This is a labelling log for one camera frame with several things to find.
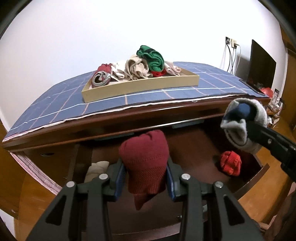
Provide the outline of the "grey navy garment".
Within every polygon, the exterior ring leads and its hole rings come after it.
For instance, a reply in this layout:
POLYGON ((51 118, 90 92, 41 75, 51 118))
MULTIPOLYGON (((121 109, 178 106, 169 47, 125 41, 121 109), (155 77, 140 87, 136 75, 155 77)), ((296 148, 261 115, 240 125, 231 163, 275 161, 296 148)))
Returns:
POLYGON ((237 98, 228 105, 220 127, 234 147, 256 154, 261 149, 261 145, 253 142, 248 137, 248 123, 256 123, 267 127, 266 110, 256 99, 237 98))

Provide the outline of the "white dotted underwear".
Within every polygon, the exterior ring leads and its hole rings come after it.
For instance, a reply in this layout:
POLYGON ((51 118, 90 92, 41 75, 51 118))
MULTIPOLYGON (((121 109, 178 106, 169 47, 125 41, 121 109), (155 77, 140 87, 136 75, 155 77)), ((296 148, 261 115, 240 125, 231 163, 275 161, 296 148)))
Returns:
POLYGON ((91 163, 91 166, 87 170, 84 183, 92 181, 94 178, 98 177, 101 174, 105 174, 107 172, 108 166, 108 161, 91 163))

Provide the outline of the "wooden drawer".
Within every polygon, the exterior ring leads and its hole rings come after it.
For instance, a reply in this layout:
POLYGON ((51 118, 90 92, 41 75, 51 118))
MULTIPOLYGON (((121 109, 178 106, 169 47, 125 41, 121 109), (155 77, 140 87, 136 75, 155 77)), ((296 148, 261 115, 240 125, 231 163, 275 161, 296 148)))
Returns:
MULTIPOLYGON (((216 125, 205 123, 183 128, 165 128, 171 159, 184 172, 204 183, 222 181, 236 198, 246 194, 267 172, 257 156, 238 151, 242 166, 240 175, 232 177, 219 170, 219 157, 234 147, 216 125)), ((106 137, 81 144, 73 161, 69 179, 82 183, 88 167, 98 161, 117 162, 119 146, 134 133, 106 137)), ((108 204, 111 233, 114 240, 154 240, 179 231, 182 205, 172 202, 167 192, 154 197, 136 210, 133 196, 124 189, 117 202, 108 204)))

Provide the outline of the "dark red underwear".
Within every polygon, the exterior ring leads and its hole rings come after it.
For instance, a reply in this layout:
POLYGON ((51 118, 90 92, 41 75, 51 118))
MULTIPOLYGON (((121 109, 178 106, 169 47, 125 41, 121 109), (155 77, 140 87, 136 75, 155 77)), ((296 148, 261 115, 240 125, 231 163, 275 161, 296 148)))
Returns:
POLYGON ((136 210, 166 189, 164 178, 169 156, 168 143, 161 130, 129 138, 119 147, 136 210))

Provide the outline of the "pale pink underwear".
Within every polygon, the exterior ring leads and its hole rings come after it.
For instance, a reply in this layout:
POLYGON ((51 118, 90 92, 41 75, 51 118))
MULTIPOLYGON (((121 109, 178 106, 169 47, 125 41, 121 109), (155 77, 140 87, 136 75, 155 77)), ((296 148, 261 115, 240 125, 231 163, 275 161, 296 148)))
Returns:
POLYGON ((166 72, 171 76, 180 76, 180 73, 182 71, 181 68, 169 61, 164 62, 164 68, 166 72))

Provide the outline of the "maroon grey-banded underwear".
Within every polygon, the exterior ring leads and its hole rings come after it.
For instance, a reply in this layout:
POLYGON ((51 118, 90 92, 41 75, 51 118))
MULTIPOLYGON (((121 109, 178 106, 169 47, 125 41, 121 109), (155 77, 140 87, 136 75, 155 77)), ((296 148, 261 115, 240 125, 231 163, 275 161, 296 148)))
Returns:
POLYGON ((115 81, 112 76, 112 67, 111 63, 101 64, 91 78, 91 86, 93 88, 102 87, 108 85, 111 81, 115 81))

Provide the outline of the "green black underwear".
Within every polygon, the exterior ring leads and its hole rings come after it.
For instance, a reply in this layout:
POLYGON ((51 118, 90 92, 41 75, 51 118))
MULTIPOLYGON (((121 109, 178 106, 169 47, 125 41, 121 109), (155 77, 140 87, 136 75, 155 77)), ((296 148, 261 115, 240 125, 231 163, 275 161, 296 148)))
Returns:
POLYGON ((158 51, 146 45, 141 45, 137 50, 137 56, 147 61, 149 70, 156 72, 162 72, 164 70, 165 61, 158 51))

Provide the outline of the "beige underwear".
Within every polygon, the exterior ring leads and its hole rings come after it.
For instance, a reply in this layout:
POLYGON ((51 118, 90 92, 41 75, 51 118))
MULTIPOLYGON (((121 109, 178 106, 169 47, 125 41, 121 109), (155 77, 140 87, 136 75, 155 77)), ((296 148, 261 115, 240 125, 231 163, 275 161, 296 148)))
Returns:
POLYGON ((151 78, 152 73, 145 59, 133 55, 125 63, 112 64, 111 77, 116 81, 130 81, 151 78))

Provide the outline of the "bright red garment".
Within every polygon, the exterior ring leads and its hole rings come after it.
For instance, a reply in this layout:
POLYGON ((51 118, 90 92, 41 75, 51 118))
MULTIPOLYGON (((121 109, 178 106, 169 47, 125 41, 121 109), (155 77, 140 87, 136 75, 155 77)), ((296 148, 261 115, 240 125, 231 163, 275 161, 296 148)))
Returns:
POLYGON ((166 69, 163 69, 162 71, 151 71, 153 77, 162 77, 166 75, 167 71, 166 69))

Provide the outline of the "small red rolled garment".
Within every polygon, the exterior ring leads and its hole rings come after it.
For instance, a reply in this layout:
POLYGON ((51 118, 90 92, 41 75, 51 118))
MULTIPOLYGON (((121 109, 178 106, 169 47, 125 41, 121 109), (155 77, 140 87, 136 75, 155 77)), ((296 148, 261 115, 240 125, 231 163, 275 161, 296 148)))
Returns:
POLYGON ((222 172, 230 176, 239 176, 241 170, 241 157, 234 151, 225 151, 220 157, 222 172))

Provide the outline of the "black flat monitor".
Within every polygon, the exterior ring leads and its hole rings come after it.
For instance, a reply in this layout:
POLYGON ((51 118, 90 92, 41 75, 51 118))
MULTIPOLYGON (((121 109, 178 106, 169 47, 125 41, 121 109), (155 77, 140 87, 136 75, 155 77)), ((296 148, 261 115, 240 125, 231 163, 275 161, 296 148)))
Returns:
POLYGON ((271 88, 276 61, 255 41, 251 43, 247 83, 256 89, 271 88))

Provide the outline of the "dark wooden dresser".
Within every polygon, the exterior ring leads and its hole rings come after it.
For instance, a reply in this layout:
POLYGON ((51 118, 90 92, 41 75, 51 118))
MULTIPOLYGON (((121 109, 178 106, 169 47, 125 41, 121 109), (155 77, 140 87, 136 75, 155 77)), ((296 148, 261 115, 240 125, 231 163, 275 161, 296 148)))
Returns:
POLYGON ((221 118, 233 97, 196 102, 155 104, 97 114, 42 128, 3 141, 3 148, 15 154, 27 172, 51 191, 64 186, 81 144, 106 137, 151 130, 183 128, 205 123, 220 128, 221 118))

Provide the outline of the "blue plaid cloth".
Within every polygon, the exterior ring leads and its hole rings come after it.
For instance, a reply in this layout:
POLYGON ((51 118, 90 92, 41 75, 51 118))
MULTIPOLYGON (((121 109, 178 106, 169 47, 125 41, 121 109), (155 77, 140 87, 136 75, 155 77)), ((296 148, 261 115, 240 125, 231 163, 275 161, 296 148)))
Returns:
POLYGON ((81 91, 92 75, 91 72, 85 73, 62 81, 44 92, 18 118, 3 141, 7 142, 66 121, 150 104, 196 102, 235 95, 260 97, 260 94, 242 83, 238 77, 222 69, 203 63, 176 62, 175 64, 199 75, 199 84, 117 95, 85 103, 81 91))

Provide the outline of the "shallow cardboard tray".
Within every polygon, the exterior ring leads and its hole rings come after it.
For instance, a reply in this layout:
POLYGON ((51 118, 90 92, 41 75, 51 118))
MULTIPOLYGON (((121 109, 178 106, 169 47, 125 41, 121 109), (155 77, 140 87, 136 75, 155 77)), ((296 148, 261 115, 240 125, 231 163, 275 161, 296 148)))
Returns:
POLYGON ((149 79, 112 82, 101 87, 91 87, 89 80, 81 91, 85 103, 121 95, 147 92, 176 87, 190 87, 199 84, 200 76, 182 69, 179 76, 166 75, 149 79))

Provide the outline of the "dark wall outlet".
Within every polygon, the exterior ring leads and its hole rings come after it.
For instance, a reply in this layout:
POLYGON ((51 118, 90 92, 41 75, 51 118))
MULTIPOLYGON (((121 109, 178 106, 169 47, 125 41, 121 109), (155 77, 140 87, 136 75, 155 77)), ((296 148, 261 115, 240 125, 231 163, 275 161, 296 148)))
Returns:
POLYGON ((226 43, 227 45, 231 44, 231 39, 230 39, 229 37, 226 37, 226 38, 225 38, 225 43, 226 43))

